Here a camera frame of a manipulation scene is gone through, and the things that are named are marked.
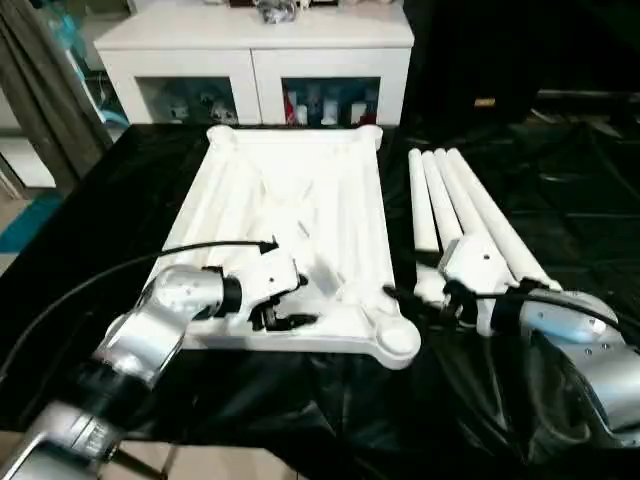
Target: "black wire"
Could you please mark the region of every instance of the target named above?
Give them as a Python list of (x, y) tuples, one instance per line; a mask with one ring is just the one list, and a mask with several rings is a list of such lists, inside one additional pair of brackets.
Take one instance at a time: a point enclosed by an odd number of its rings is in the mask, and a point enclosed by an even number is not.
[(132, 259), (126, 260), (124, 262), (118, 263), (113, 267), (110, 267), (106, 270), (96, 273), (92, 275), (87, 280), (82, 283), (79, 283), (71, 290), (68, 290), (64, 295), (58, 297), (52, 303), (49, 304), (47, 308), (45, 308), (40, 314), (35, 317), (31, 323), (25, 328), (18, 340), (13, 345), (13, 348), (5, 358), (2, 366), (0, 367), (0, 385), (6, 379), (9, 369), (11, 365), (15, 361), (16, 356), (24, 346), (24, 343), (27, 341), (31, 333), (44, 321), (44, 319), (58, 306), (60, 306), (63, 302), (65, 302), (68, 298), (74, 296), (75, 294), (81, 292), (85, 288), (89, 287), (93, 283), (102, 280), (105, 277), (113, 275), (114, 273), (119, 272), (120, 270), (125, 270), (129, 267), (133, 267), (140, 263), (144, 263), (148, 260), (155, 260), (160, 257), (166, 257), (168, 255), (175, 255), (176, 253), (185, 252), (188, 250), (198, 250), (201, 248), (212, 248), (212, 247), (225, 247), (225, 246), (257, 246), (257, 247), (273, 247), (273, 242), (263, 242), (263, 241), (250, 241), (250, 240), (223, 240), (219, 242), (201, 242), (201, 243), (193, 243), (190, 245), (182, 245), (180, 247), (168, 248), (166, 250), (160, 250), (157, 252), (147, 253), (145, 255), (140, 255), (139, 257), (134, 257)]
[[(500, 298), (508, 298), (518, 302), (531, 301), (531, 302), (538, 302), (538, 303), (546, 303), (548, 305), (556, 305), (558, 307), (563, 307), (569, 310), (573, 310), (574, 312), (584, 313), (585, 315), (589, 315), (593, 318), (596, 318), (602, 321), (603, 323), (607, 324), (608, 326), (610, 326), (611, 328), (615, 329), (618, 332), (627, 333), (625, 332), (626, 329), (620, 323), (616, 322), (614, 319), (607, 317), (602, 313), (596, 312), (595, 310), (592, 310), (590, 308), (572, 303), (571, 301), (568, 301), (568, 300), (562, 300), (562, 299), (553, 298), (553, 297), (545, 297), (542, 295), (532, 295), (530, 293), (516, 293), (516, 292), (474, 293), (474, 296), (478, 300), (485, 300), (485, 299), (497, 300)], [(629, 325), (635, 328), (640, 328), (640, 322), (638, 322), (638, 320), (636, 320), (632, 316), (626, 315), (620, 312), (616, 312), (616, 316), (620, 320), (628, 323)]]

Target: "gray curtain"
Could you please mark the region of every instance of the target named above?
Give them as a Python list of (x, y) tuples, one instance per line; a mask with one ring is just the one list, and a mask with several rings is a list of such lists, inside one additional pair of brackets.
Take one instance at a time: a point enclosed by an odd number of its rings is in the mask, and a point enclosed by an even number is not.
[(57, 189), (68, 194), (111, 138), (29, 0), (0, 0), (0, 87)]

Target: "black tablecloth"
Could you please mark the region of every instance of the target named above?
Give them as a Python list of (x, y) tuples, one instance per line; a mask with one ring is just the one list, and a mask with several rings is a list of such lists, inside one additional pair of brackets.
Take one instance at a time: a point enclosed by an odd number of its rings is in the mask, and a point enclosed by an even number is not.
[[(205, 131), (152, 125), (125, 132), (0, 277), (0, 359), (71, 286), (162, 247), (208, 147)], [(637, 141), (587, 126), (512, 127), (456, 145), (550, 276), (640, 314)], [(406, 161), (412, 146), (434, 147), (390, 130), (379, 152), (394, 273), (407, 288), (415, 282), (412, 260), (403, 255), (413, 249)], [(1, 428), (25, 427), (69, 367), (132, 306), (151, 266), (96, 284), (37, 329), (0, 391)], [(364, 355), (181, 352), (140, 434), (265, 447), (309, 478), (455, 478), (470, 466), (481, 475), (553, 471), (584, 478), (617, 465), (609, 455), (569, 452), (525, 472), (508, 450), (473, 447), (455, 420), (446, 380), (428, 342), (402, 371)]]

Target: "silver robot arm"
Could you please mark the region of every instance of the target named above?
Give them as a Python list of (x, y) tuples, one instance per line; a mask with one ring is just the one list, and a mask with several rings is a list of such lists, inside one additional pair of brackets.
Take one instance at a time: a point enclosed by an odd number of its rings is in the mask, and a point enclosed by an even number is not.
[[(468, 295), (465, 298), (465, 293), (523, 293), (522, 285), (517, 288), (510, 285), (505, 260), (496, 255), (481, 235), (464, 235), (452, 242), (438, 265), (438, 272), (447, 282), (445, 293), (452, 284), (459, 289), (449, 291), (443, 309), (462, 323), (474, 324), (483, 336), (491, 336), (500, 329), (497, 320), (500, 309), (496, 306), (499, 300), (475, 300)], [(515, 312), (509, 312), (507, 320), (513, 324), (516, 316), (521, 325), (544, 333), (584, 378), (599, 407), (597, 424), (592, 425), (598, 445), (640, 446), (640, 355), (615, 328), (571, 306), (589, 309), (618, 322), (615, 312), (602, 300), (584, 292), (531, 288), (525, 293), (555, 299), (565, 305), (526, 300)]]
[(50, 403), (37, 417), (0, 469), (0, 479), (97, 478), (194, 318), (233, 314), (234, 321), (248, 320), (254, 307), (296, 290), (300, 282), (293, 259), (280, 249), (229, 276), (222, 269), (168, 267), (111, 325), (80, 368), (69, 398)]

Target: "white plastic frame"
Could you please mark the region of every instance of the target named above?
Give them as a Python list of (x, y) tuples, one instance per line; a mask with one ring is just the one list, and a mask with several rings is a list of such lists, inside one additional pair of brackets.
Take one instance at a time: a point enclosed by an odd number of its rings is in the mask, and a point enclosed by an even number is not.
[[(394, 282), (376, 158), (382, 130), (219, 126), (207, 136), (211, 147), (165, 248), (207, 240), (270, 240), (275, 234), (302, 273), (322, 262), (342, 287), (321, 301), (304, 287), (278, 306), (290, 313), (318, 312), (315, 324), (254, 332), (248, 322), (231, 327), (210, 319), (192, 323), (184, 348), (367, 353), (388, 368), (406, 367), (420, 349), (420, 335), (381, 290)], [(300, 231), (308, 239), (301, 240)], [(171, 263), (222, 264), (230, 271), (258, 254), (239, 247), (184, 252), (160, 259), (149, 278)]]

